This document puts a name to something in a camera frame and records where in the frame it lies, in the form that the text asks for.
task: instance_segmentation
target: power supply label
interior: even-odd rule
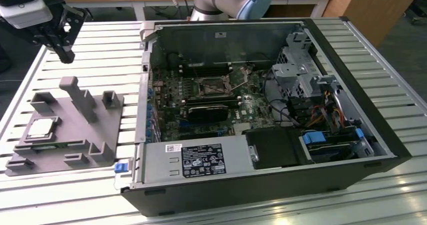
[[[181,147],[181,173],[185,178],[225,174],[221,144]]]

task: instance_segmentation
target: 3d printed holder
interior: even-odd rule
[[[113,91],[92,96],[77,82],[74,76],[61,78],[66,98],[33,95],[34,112],[5,165],[8,176],[113,165],[124,97]]]

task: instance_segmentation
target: metal table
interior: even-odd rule
[[[140,23],[86,23],[73,46],[72,64],[61,64],[56,54],[41,48],[0,122],[1,223],[425,224],[427,105],[350,23],[333,18],[316,19],[314,23],[412,153],[408,162],[345,190],[154,218],[141,216],[120,196],[113,167],[8,177],[5,163],[33,110],[28,99],[36,91],[65,96],[56,88],[61,76],[77,76],[78,86],[92,95],[105,90],[124,94],[116,158],[133,155]]]

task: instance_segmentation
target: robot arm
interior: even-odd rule
[[[193,0],[192,21],[260,19],[272,0]]]
[[[0,0],[0,28],[32,44],[45,45],[64,64],[74,60],[72,45],[86,15],[64,0]]]

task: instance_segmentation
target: blue latch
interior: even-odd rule
[[[322,135],[322,132],[320,132],[320,131],[306,132],[304,134],[304,136],[301,136],[301,139],[306,145],[313,144],[313,143],[321,143],[321,142],[326,141],[325,136]]]
[[[129,164],[128,163],[116,163],[113,166],[113,172],[116,174],[126,173],[129,171]]]
[[[358,138],[362,138],[365,136],[360,128],[354,130],[354,133],[357,134]]]

